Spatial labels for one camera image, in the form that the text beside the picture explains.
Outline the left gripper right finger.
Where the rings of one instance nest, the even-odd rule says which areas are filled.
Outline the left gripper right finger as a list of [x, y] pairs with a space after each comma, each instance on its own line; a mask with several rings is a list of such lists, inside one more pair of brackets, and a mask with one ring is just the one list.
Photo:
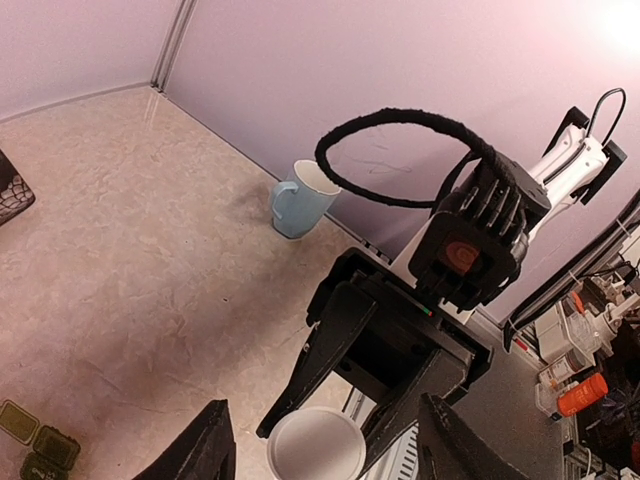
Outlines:
[[418, 463], [419, 479], [528, 479], [431, 394], [419, 400]]

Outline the green three-compartment pill box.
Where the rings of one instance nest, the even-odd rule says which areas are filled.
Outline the green three-compartment pill box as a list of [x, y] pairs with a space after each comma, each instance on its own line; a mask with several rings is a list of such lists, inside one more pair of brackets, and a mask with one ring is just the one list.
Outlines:
[[77, 440], [53, 426], [42, 424], [9, 399], [1, 401], [1, 431], [29, 448], [19, 470], [20, 479], [70, 478], [81, 452]]

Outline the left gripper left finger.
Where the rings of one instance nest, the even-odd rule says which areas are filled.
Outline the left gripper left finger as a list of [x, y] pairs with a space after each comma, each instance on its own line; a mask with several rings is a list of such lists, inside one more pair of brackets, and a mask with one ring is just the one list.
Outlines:
[[236, 442], [227, 400], [212, 400], [134, 480], [234, 480]]

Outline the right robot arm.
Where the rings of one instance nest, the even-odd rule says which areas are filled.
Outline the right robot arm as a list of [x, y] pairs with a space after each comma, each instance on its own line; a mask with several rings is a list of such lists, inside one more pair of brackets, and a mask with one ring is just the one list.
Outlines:
[[498, 152], [464, 124], [422, 110], [385, 108], [323, 136], [313, 164], [334, 185], [376, 203], [410, 208], [413, 201], [369, 191], [343, 178], [328, 151], [346, 137], [389, 124], [414, 124], [454, 138], [468, 151], [426, 203], [430, 216], [389, 265], [352, 248], [339, 256], [307, 310], [311, 333], [290, 380], [257, 428], [273, 439], [331, 373], [374, 401], [362, 432], [366, 467], [423, 417], [435, 415], [445, 455], [423, 454], [428, 474], [476, 477], [489, 467], [497, 478], [516, 470], [484, 442], [464, 445], [464, 425], [451, 406], [491, 367], [493, 350], [462, 322], [466, 313], [499, 297], [524, 273], [539, 231], [576, 204], [587, 204], [625, 161], [610, 138], [598, 140], [595, 119], [570, 109], [541, 160], [531, 169]]

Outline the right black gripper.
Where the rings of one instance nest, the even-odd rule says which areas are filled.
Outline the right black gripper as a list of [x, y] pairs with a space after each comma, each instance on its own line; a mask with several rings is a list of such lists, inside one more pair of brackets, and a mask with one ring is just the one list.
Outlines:
[[486, 341], [355, 247], [319, 284], [307, 324], [317, 326], [256, 435], [267, 439], [334, 369], [375, 402], [362, 425], [364, 472], [416, 423], [422, 395], [450, 394], [455, 403], [493, 360]]

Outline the white pill bottle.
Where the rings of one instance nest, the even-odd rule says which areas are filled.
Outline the white pill bottle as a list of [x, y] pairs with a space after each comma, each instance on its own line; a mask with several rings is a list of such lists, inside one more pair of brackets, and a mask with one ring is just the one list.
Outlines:
[[366, 442], [339, 410], [311, 407], [281, 419], [268, 437], [266, 457], [280, 480], [353, 480], [364, 472]]

